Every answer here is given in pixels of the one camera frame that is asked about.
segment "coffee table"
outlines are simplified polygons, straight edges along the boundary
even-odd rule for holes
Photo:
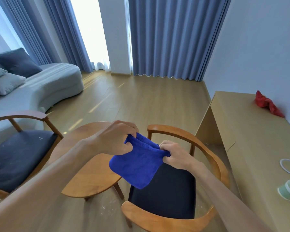
[[[74,129],[55,147],[49,158],[49,163],[59,159],[79,140],[92,136],[109,124],[110,122],[93,122]],[[99,154],[93,157],[71,179],[61,193],[73,198],[84,198],[87,201],[90,197],[102,193],[113,186],[120,198],[124,199],[124,195],[118,185],[121,176],[114,173],[108,166],[112,157],[112,155],[107,154]]]

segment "floor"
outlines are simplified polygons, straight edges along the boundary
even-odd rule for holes
[[[172,125],[195,133],[209,105],[209,98],[202,83],[174,78],[123,76],[98,71],[83,75],[84,91],[54,105],[47,113],[50,120],[63,134],[94,121],[123,120],[134,122],[140,133],[147,135],[149,124]],[[190,145],[174,137],[153,134],[152,140],[179,142],[187,151]],[[210,147],[218,153],[228,169],[231,169],[223,147]],[[196,150],[195,158],[207,166],[204,155]],[[232,191],[239,196],[232,172]],[[119,181],[125,198],[130,185]],[[89,201],[60,195],[48,210],[39,226],[47,231],[143,231],[137,225],[129,229],[121,212],[123,201],[114,189],[109,189]],[[211,202],[202,187],[197,184],[195,217],[204,215]],[[226,231],[217,215],[204,231]]]

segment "white ring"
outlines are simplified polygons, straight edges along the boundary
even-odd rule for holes
[[[288,171],[288,170],[286,170],[286,168],[282,165],[282,162],[283,161],[290,161],[289,159],[281,159],[280,161],[279,161],[279,163],[280,163],[280,166],[283,168],[283,170],[285,170],[287,173],[289,173],[290,174],[290,172]]]

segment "curtain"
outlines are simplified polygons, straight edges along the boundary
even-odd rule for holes
[[[134,75],[201,81],[227,0],[129,0]]]
[[[23,46],[10,21],[0,6],[0,53]]]
[[[88,56],[96,70],[111,70],[98,0],[71,0]]]
[[[44,0],[69,63],[81,70],[93,68],[82,39],[70,0]]]
[[[30,57],[38,65],[54,62],[31,21],[32,16],[28,15],[22,1],[24,0],[0,0],[0,5]]]

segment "sheer white curtain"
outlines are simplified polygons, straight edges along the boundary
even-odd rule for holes
[[[71,0],[76,20],[95,69],[111,70],[98,0]]]
[[[0,53],[25,48],[0,6]]]

